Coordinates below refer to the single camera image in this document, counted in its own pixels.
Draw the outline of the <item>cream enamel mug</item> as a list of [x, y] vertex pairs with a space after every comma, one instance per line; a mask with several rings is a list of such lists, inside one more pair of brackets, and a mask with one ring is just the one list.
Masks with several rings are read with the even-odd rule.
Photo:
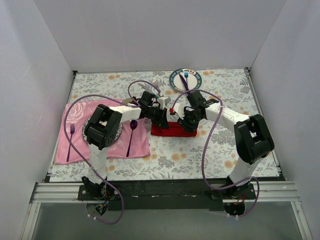
[[132, 99], [131, 98], [126, 98], [126, 99], [124, 99], [123, 101], [122, 101], [122, 103], [124, 103], [124, 104], [129, 104], [129, 103], [131, 103], [132, 102]]

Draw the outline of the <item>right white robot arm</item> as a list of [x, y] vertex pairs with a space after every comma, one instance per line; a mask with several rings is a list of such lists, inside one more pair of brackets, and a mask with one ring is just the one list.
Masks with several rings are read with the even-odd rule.
[[260, 114], [246, 115], [224, 106], [222, 100], [214, 95], [212, 99], [203, 97], [203, 90], [187, 90], [188, 106], [174, 101], [169, 112], [178, 115], [178, 123], [186, 132], [194, 132], [201, 120], [221, 125], [234, 133], [238, 160], [225, 184], [208, 187], [212, 192], [237, 199], [248, 188], [252, 174], [262, 159], [274, 150], [275, 144], [264, 117]]

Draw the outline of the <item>white plate blue rim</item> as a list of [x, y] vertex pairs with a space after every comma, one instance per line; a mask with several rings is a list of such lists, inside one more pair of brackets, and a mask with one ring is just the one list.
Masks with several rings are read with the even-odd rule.
[[198, 72], [189, 68], [180, 68], [169, 76], [169, 83], [178, 92], [199, 89], [202, 85], [202, 77]]

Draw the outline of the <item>red cloth napkin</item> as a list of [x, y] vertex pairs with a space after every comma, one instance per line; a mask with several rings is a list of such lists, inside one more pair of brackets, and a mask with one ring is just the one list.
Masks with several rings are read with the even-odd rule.
[[158, 137], [180, 137], [180, 138], [190, 138], [197, 135], [197, 130], [195, 132], [186, 132], [184, 128], [177, 122], [168, 122], [169, 128], [162, 128], [155, 124], [151, 125], [150, 134]]

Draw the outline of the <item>blue fork on plate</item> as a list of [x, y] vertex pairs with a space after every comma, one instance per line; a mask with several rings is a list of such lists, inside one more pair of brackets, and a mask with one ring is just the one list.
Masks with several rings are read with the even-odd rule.
[[188, 77], [189, 77], [189, 72], [188, 71], [184, 72], [184, 77], [185, 77], [186, 84], [188, 84]]

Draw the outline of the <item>teal handled fork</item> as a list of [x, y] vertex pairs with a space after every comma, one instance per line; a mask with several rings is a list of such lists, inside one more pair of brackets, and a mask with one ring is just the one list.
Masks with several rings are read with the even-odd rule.
[[159, 83], [158, 83], [158, 81], [157, 81], [155, 78], [152, 79], [152, 84], [155, 86], [155, 89], [156, 89], [157, 92], [158, 92], [158, 96], [159, 96], [159, 97], [162, 97], [163, 95], [162, 95], [162, 92], [161, 92]]

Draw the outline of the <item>blue floral plate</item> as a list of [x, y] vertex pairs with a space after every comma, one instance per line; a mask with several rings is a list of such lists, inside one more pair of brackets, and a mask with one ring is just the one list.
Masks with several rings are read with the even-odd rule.
[[[86, 126], [88, 125], [89, 121], [90, 121], [91, 117], [88, 117], [87, 120], [84, 122], [83, 126], [82, 126], [82, 137], [84, 139], [85, 142], [87, 142], [87, 136], [85, 135], [85, 129], [86, 129]], [[118, 130], [117, 130], [117, 133], [115, 135], [115, 139], [114, 141], [116, 142], [118, 140], [118, 138], [120, 137], [121, 133], [122, 133], [122, 130], [123, 130], [123, 124], [121, 123], [118, 127]]]

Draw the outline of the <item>purple knife on plate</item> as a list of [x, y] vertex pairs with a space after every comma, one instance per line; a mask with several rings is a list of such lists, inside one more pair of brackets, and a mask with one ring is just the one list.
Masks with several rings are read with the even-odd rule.
[[181, 82], [182, 82], [185, 90], [188, 91], [188, 90], [189, 90], [189, 87], [188, 87], [188, 84], [186, 83], [185, 78], [184, 78], [181, 74], [179, 74], [179, 77], [180, 77], [180, 80], [181, 80]]

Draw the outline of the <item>purple spoon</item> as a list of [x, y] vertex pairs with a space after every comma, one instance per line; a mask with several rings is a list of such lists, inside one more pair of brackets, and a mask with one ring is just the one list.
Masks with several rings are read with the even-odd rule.
[[137, 120], [132, 120], [129, 124], [130, 129], [131, 129], [131, 134], [130, 134], [130, 139], [129, 139], [129, 144], [126, 152], [126, 157], [128, 158], [130, 155], [130, 149], [131, 149], [131, 143], [132, 143], [132, 137], [133, 137], [133, 131], [137, 128], [138, 126], [138, 121]]

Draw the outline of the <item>pink floral placemat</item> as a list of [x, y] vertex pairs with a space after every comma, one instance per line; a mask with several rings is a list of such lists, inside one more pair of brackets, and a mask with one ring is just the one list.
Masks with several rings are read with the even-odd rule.
[[[91, 117], [99, 104], [103, 104], [108, 107], [119, 106], [118, 103], [108, 99], [79, 101], [71, 108], [66, 121], [64, 121], [66, 112], [70, 105], [67, 104], [65, 106], [59, 131], [59, 140], [55, 157], [56, 164], [66, 165], [83, 161], [78, 153], [76, 153], [72, 147], [69, 147], [70, 143], [67, 141], [64, 133], [64, 126], [66, 126], [67, 136], [71, 137], [71, 141], [74, 146], [86, 159], [90, 157], [89, 145], [83, 139], [82, 127], [87, 118]], [[137, 122], [137, 128], [133, 131], [132, 135], [129, 157], [126, 157], [126, 154], [131, 136], [131, 128], [130, 122], [126, 121], [122, 124], [120, 137], [109, 147], [107, 158], [134, 159], [143, 158], [151, 154], [146, 128], [146, 119], [139, 119]]]

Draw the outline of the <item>teal handled knife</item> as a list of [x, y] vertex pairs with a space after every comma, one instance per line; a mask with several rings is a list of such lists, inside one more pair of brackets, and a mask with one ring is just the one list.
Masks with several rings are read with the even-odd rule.
[[151, 93], [151, 94], [153, 94], [153, 92], [148, 88], [148, 87], [146, 87], [145, 85], [143, 85], [143, 84], [141, 84], [141, 83], [139, 83], [138, 84], [140, 87], [142, 87], [145, 91], [147, 91], [148, 93]]

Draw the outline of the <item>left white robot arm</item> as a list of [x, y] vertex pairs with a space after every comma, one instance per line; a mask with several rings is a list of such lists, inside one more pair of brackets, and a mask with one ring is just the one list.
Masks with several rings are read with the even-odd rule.
[[124, 122], [139, 119], [150, 119], [151, 122], [165, 129], [169, 128], [166, 104], [171, 99], [144, 91], [141, 98], [133, 99], [120, 106], [106, 106], [99, 104], [88, 119], [83, 135], [89, 147], [88, 174], [83, 176], [82, 182], [86, 192], [95, 200], [106, 196], [106, 161], [109, 147], [119, 138], [119, 127]]

